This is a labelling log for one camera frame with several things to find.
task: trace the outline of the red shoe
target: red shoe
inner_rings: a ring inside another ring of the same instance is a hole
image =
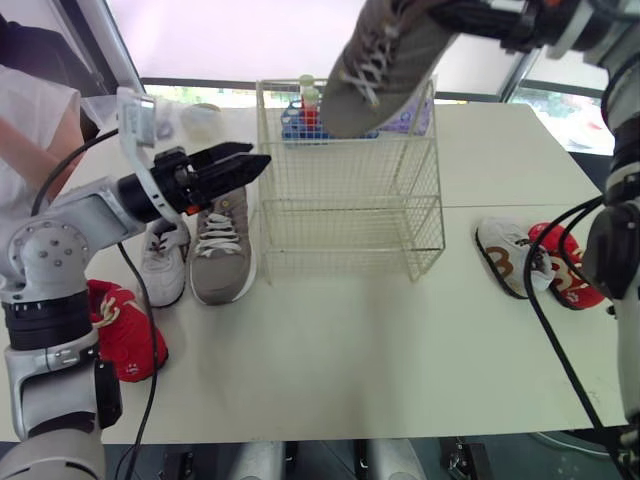
[[[548,223],[538,223],[529,230],[529,239],[533,242],[549,225]],[[549,255],[551,256],[551,264],[555,272],[553,283],[549,286],[549,290],[553,296],[565,307],[572,310],[584,310],[598,305],[604,296],[588,283],[577,277],[567,264],[562,260],[560,251],[560,235],[564,232],[564,228],[560,225],[551,230],[551,233],[542,242]],[[564,242],[569,260],[580,268],[582,266],[582,250],[578,246],[578,242],[570,234]]]
[[[139,382],[153,374],[149,319],[133,292],[120,285],[89,280],[91,323],[98,328],[100,356],[115,365],[123,382]],[[169,356],[162,333],[156,328],[158,368]]]

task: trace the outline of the white sneaker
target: white sneaker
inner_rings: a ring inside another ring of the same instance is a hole
[[[527,232],[510,218],[483,219],[476,230],[476,244],[489,268],[509,295],[526,299],[524,265],[531,248]],[[546,290],[553,281],[551,258],[540,247],[533,257],[531,283],[538,291]]]
[[[182,295],[190,240],[182,221],[174,225],[162,218],[148,226],[140,274],[152,307],[168,307]]]

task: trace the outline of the wire shelf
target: wire shelf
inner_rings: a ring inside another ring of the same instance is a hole
[[[445,247],[432,83],[408,104],[405,131],[355,139],[321,126],[291,135],[283,119],[295,116],[297,80],[258,82],[257,93],[258,148],[272,157],[259,185],[267,279],[426,273]]]

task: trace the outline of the window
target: window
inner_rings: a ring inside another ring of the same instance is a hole
[[[185,87],[169,85],[145,85],[147,93],[181,103],[212,103],[220,108],[250,108],[256,106],[255,90],[236,88]],[[296,94],[265,92],[267,107],[285,108],[295,100]],[[465,104],[466,100],[436,99],[436,104]]]
[[[509,102],[530,105],[566,150],[613,154],[614,139],[602,120],[600,99],[521,87]]]

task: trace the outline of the white wall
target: white wall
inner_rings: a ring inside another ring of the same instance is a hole
[[[142,77],[255,81],[326,77],[363,0],[109,0]],[[460,37],[438,66],[438,90],[495,94],[515,57]]]
[[[7,21],[25,27],[40,27],[60,32],[80,59],[84,61],[60,14],[49,0],[0,0],[0,13]]]

